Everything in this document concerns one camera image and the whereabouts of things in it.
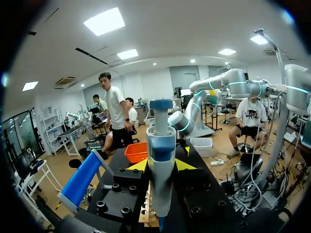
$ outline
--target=man in graphic t-shirt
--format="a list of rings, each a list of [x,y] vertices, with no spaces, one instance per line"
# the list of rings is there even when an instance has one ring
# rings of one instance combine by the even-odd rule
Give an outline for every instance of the man in graphic t-shirt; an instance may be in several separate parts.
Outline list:
[[[265,131],[259,128],[258,138],[254,146],[254,150],[256,150],[261,143],[264,144],[266,142],[269,129],[266,109],[257,97],[244,99],[239,104],[235,117],[237,118],[238,124],[229,132],[229,138],[234,148],[233,151],[228,154],[229,158],[240,154],[237,137],[246,135],[256,140],[258,125],[264,122]]]

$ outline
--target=ceiling light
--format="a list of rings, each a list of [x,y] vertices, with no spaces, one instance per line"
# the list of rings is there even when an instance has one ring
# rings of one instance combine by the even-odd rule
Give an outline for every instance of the ceiling light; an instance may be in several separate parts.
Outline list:
[[[34,89],[37,84],[38,84],[38,82],[25,83],[25,85],[23,87],[23,91],[28,91],[28,90]]]
[[[231,50],[231,49],[224,49],[224,50],[219,51],[218,53],[228,56],[228,55],[232,55],[232,54],[236,53],[236,51]]]
[[[128,50],[125,52],[118,53],[117,56],[119,58],[121,58],[122,60],[125,60],[125,59],[131,58],[131,57],[137,57],[138,53],[136,50]]]
[[[251,40],[259,45],[264,45],[268,43],[268,41],[265,38],[263,38],[261,35],[256,35],[252,37]]]
[[[84,25],[97,36],[125,27],[118,7],[88,19]]]

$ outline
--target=ceiling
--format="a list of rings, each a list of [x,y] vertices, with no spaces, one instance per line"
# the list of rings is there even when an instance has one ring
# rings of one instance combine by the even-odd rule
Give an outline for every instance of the ceiling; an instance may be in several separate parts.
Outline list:
[[[96,36],[83,24],[114,7],[119,8],[125,27]],[[253,30],[261,27],[290,58],[306,60],[303,47],[280,12],[263,0],[53,0],[30,28],[36,35],[27,35],[19,50],[9,76],[4,111],[52,91],[55,82],[67,76],[76,77],[78,83],[91,83],[105,69],[120,76],[189,65],[191,58],[196,65],[223,66],[231,61],[233,67],[268,59],[262,51],[269,46],[250,40]],[[224,48],[237,53],[218,54]],[[119,60],[116,54],[130,49],[137,49],[139,56]],[[34,90],[21,91],[26,82],[34,81],[39,81]]]

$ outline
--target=power strip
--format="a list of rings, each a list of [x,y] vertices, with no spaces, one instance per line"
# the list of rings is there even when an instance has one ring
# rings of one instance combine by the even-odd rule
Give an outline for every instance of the power strip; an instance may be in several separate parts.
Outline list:
[[[213,161],[213,162],[210,162],[210,164],[212,166],[217,166],[217,165],[222,165],[224,164],[225,162],[222,160],[222,159],[219,159],[218,161]]]

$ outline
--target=blue padded bar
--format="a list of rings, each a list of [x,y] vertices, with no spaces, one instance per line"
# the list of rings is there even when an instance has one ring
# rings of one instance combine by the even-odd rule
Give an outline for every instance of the blue padded bar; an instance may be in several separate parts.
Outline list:
[[[91,152],[64,187],[62,194],[77,207],[101,164],[97,156]]]

